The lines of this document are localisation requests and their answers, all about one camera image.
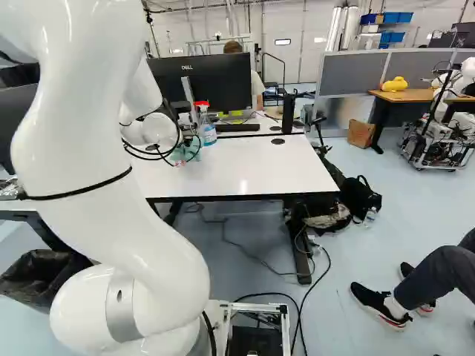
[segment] red bottle cap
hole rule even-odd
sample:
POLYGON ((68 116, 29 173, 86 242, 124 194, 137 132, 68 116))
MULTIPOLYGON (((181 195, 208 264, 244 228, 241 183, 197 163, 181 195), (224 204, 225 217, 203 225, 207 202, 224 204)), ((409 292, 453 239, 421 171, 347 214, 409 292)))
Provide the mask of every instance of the red bottle cap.
POLYGON ((194 102, 194 106, 209 106, 209 103, 207 101, 194 102))

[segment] sneaker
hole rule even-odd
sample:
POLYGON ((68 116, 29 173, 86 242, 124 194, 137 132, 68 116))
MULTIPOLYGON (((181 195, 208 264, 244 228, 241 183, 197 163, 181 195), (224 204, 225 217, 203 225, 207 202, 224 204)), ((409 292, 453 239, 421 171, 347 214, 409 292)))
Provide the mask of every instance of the sneaker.
MULTIPOLYGON (((412 267, 409 263, 403 262, 399 265, 399 276, 401 280, 406 278, 412 271, 414 267, 412 267)), ((416 313, 419 314, 421 317, 430 317, 436 308, 436 301, 433 301, 429 304, 422 304, 420 307, 416 309, 416 313)))
POLYGON ((388 291, 372 291, 357 282, 351 283, 350 291, 364 310, 376 315, 379 321, 393 330, 401 332, 405 330, 408 321, 413 321, 408 313, 402 319, 396 319, 384 306, 384 299, 391 295, 388 291))

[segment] white robotic arm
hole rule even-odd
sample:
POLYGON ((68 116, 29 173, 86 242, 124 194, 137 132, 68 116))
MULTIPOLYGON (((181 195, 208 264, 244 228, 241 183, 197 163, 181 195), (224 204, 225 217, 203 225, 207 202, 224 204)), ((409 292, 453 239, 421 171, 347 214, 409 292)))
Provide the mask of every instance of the white robotic arm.
POLYGON ((187 355, 209 298, 200 252, 150 209, 133 171, 69 194, 128 170, 117 124, 122 103, 122 123, 159 105, 141 61, 140 2, 5 1, 1 34, 41 68, 36 97, 13 138, 13 165, 28 195, 49 197, 35 206, 51 229, 101 262, 59 290, 53 333, 88 355, 187 355), (133 98, 148 94, 134 107, 133 98))
POLYGON ((174 146, 180 131, 177 132, 176 125, 164 113, 154 112, 162 100, 144 55, 120 106, 120 132, 127 142, 132 145, 160 144, 162 151, 174 146), (137 121, 141 116, 145 116, 144 120, 137 121))
MULTIPOLYGON (((448 105, 444 102, 444 99, 454 98, 463 94, 463 91, 467 86, 475 83, 475 57, 467 58, 462 63, 461 70, 453 71, 451 75, 451 82, 445 89, 444 93, 440 94, 442 83, 446 78, 447 74, 445 73, 434 79, 431 83, 433 88, 438 88, 435 90, 434 96, 442 95, 442 100, 440 101, 439 106, 437 106, 435 113, 435 119, 438 122, 441 122, 445 111, 448 108, 448 105)), ((469 126, 475 125, 474 116, 468 113, 455 113, 453 116, 453 121, 459 123, 463 122, 464 124, 467 123, 469 126)))

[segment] dark pants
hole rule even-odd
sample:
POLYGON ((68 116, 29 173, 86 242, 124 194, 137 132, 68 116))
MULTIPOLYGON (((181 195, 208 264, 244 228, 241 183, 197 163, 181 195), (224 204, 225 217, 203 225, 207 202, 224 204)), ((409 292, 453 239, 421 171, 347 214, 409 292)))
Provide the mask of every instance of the dark pants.
POLYGON ((475 228, 458 246, 439 247, 424 258, 394 289, 394 297, 413 310, 455 288, 475 303, 475 228))

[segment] trash can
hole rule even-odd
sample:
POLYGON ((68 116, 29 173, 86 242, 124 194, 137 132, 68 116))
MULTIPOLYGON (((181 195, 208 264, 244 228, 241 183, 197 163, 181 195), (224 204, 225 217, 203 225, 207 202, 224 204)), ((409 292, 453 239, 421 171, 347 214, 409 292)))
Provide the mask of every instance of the trash can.
POLYGON ((49 314, 61 286, 92 265, 75 251, 32 250, 0 276, 0 294, 49 314))

